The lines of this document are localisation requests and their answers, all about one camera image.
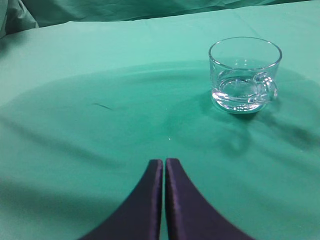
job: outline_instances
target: glass handle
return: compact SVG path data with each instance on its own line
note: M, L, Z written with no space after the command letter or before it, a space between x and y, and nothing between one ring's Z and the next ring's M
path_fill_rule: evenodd
M267 104L278 96L278 89L275 81L267 72L260 72L253 77L257 87L257 93L249 97L250 104Z

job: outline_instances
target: green fabric backdrop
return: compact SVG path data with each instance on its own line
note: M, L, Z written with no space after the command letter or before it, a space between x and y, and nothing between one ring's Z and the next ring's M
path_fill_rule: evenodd
M41 27L68 21L148 19L298 0L23 0Z
M21 0L0 0L0 38L37 27L37 22Z

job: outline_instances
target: glass cup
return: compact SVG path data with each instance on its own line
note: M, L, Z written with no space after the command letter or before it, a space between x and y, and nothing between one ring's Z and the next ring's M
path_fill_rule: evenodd
M275 76L282 59L274 43L232 37L209 49L212 100L234 114L254 113L277 98Z

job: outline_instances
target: table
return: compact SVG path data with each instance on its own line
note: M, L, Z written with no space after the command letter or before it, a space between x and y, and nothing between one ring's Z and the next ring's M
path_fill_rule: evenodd
M0 239L76 239L167 157L252 237L318 239L319 10L68 22L1 39ZM255 115L211 103L208 49L235 36L283 51L279 99Z

